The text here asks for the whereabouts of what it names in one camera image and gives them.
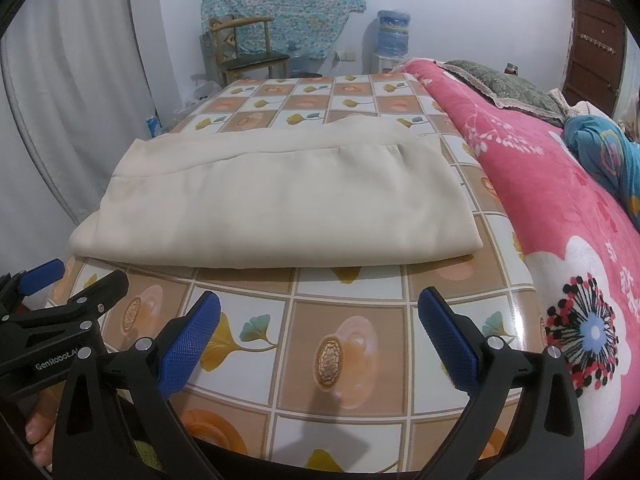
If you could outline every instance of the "tiled tablecloth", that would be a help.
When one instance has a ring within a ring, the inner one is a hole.
[[[442,153],[468,197],[484,248],[409,266],[335,269],[141,268],[77,259],[50,300],[64,303],[110,270],[129,293],[102,321],[112,349],[155,336],[204,290],[222,320],[185,391],[172,402],[190,433],[252,456],[329,470],[420,469],[461,413],[417,317],[434,285],[486,335],[540,351],[540,306],[520,245],[492,184],[447,115],[402,73],[313,80],[243,80],[203,103],[175,131],[215,134],[322,124],[348,114],[392,115]],[[509,397],[485,456],[513,416]]]

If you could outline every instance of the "pink blanket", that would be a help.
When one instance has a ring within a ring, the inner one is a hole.
[[[640,404],[640,235],[566,149],[562,130],[496,108],[432,60],[400,70],[449,115],[513,224],[546,309],[547,343],[570,363],[588,478]]]

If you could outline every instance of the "power outlet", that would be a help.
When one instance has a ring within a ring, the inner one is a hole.
[[[356,61],[356,53],[353,50],[336,50],[335,57],[338,61]]]

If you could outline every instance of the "door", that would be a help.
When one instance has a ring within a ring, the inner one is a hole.
[[[625,60],[625,23],[607,0],[574,0],[574,42],[562,94],[611,116]]]

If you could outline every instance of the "finger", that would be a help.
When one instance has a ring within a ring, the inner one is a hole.
[[[49,433],[33,446],[33,450],[31,451],[33,455],[33,461],[37,466],[45,467],[52,462],[53,457],[53,434],[56,427],[53,427],[49,430]]]
[[[31,412],[24,432],[29,444],[41,441],[53,426],[60,400],[50,390],[42,390],[38,402]]]

